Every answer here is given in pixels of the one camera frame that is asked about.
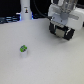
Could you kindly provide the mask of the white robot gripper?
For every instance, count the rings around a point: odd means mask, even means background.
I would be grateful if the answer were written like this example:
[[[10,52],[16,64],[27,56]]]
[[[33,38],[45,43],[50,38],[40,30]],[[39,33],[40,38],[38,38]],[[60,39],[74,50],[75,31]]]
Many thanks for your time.
[[[77,8],[78,0],[51,0],[48,15],[51,21],[59,26],[81,29],[84,23],[84,12]]]

